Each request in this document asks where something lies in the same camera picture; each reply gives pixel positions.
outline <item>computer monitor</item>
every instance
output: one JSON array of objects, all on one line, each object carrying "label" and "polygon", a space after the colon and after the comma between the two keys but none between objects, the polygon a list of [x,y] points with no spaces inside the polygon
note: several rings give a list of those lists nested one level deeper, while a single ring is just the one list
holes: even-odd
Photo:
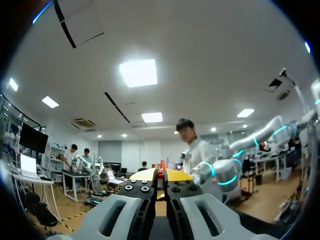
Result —
[{"label": "computer monitor", "polygon": [[21,170],[35,174],[37,173],[37,163],[35,158],[21,154],[20,162]]},{"label": "computer monitor", "polygon": [[121,168],[120,164],[113,164],[113,163],[111,164],[111,169],[115,172],[119,172],[120,168]]},{"label": "computer monitor", "polygon": [[19,141],[21,146],[36,151],[37,153],[44,154],[46,151],[47,141],[48,135],[37,131],[25,123],[22,125]]}]

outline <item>ceiling light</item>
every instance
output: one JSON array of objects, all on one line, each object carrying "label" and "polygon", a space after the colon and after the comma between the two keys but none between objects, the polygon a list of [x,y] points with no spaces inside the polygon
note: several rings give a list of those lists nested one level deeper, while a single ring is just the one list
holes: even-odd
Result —
[{"label": "ceiling light", "polygon": [[142,118],[145,123],[161,123],[163,121],[161,112],[144,113]]},{"label": "ceiling light", "polygon": [[51,4],[52,1],[50,1],[47,5],[44,6],[44,8],[35,16],[35,18],[32,20],[32,24],[35,24],[37,19],[40,17],[40,15],[46,10],[46,8]]},{"label": "ceiling light", "polygon": [[309,44],[305,41],[305,42],[304,42],[304,45],[305,45],[305,48],[306,48],[306,50],[308,51],[308,53],[310,53]]},{"label": "ceiling light", "polygon": [[255,110],[254,109],[244,109],[236,117],[237,118],[246,118],[250,116]]},{"label": "ceiling light", "polygon": [[42,99],[42,102],[47,104],[52,109],[59,106],[59,104],[52,100],[52,98],[49,96],[46,96],[44,99]]},{"label": "ceiling light", "polygon": [[154,59],[125,62],[119,69],[129,88],[158,84]]},{"label": "ceiling light", "polygon": [[18,84],[10,77],[9,85],[12,87],[12,89],[16,92],[18,91]]}]

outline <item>table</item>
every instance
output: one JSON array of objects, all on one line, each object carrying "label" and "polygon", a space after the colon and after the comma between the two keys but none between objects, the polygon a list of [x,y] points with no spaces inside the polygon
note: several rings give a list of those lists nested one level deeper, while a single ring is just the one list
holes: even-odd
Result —
[{"label": "table", "polygon": [[255,164],[255,174],[256,175],[259,174],[259,172],[258,172],[258,163],[263,163],[263,176],[264,176],[266,171],[267,171],[266,162],[275,161],[275,165],[276,165],[275,171],[271,171],[271,172],[272,173],[276,173],[275,181],[279,182],[279,180],[280,180],[280,159],[283,162],[283,169],[285,170],[287,168],[285,156],[286,156],[285,154],[281,154],[281,155],[278,155],[278,156],[264,157],[264,158],[253,160],[253,162]]},{"label": "table", "polygon": [[[19,191],[19,190],[18,190],[18,189],[19,189],[19,188],[18,188],[18,181],[27,182],[27,183],[31,183],[31,184],[41,184],[41,185],[42,185],[43,192],[44,192],[44,197],[45,197],[46,205],[48,206],[49,211],[61,222],[61,217],[60,217],[60,214],[59,214],[59,211],[58,211],[58,207],[57,207],[57,203],[56,203],[56,198],[55,198],[55,193],[54,193],[54,187],[53,187],[54,182],[53,182],[53,181],[35,179],[35,178],[27,177],[27,176],[22,176],[22,175],[20,175],[20,174],[14,174],[14,173],[12,173],[12,177],[14,178],[14,184],[15,184],[15,188],[16,188],[17,191]],[[50,210],[50,205],[49,205],[49,202],[48,202],[47,190],[46,190],[45,185],[50,185],[50,186],[51,186],[53,203],[54,203],[54,207],[55,207],[55,210],[56,210],[56,213],[57,213],[58,217]],[[22,206],[22,208],[23,208],[23,211],[25,211],[24,206],[23,206],[22,201],[21,201],[20,194],[17,193],[17,195],[18,195],[20,204],[21,204],[21,206]]]},{"label": "table", "polygon": [[[64,196],[67,197],[68,199],[71,199],[71,200],[75,201],[77,203],[78,202],[78,197],[77,197],[76,179],[84,178],[84,186],[85,186],[85,189],[87,189],[88,188],[87,178],[90,177],[90,176],[88,174],[72,175],[70,173],[66,173],[65,171],[61,171],[61,173],[62,173]],[[66,189],[66,177],[65,176],[68,176],[68,177],[72,178],[72,190],[67,190]],[[73,192],[73,197],[68,195],[67,192]]]}]

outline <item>ceiling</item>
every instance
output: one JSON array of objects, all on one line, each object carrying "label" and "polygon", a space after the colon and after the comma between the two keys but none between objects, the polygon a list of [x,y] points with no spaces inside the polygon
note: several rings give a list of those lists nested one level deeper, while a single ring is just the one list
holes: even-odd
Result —
[{"label": "ceiling", "polygon": [[[118,140],[123,133],[127,139],[176,138],[180,118],[194,121],[201,135],[212,127],[217,133],[240,131],[243,124],[254,129],[273,117],[278,94],[290,88],[266,91],[282,68],[303,88],[318,74],[304,40],[271,1],[58,2],[76,48],[51,4],[7,71],[18,91],[5,95],[41,124],[91,120],[96,131],[83,135],[92,140],[98,134]],[[157,85],[126,86],[119,64],[138,59],[155,59]],[[45,96],[60,106],[47,107]],[[237,118],[245,108],[255,112]],[[154,112],[162,112],[163,122],[145,124],[141,114]]]}]

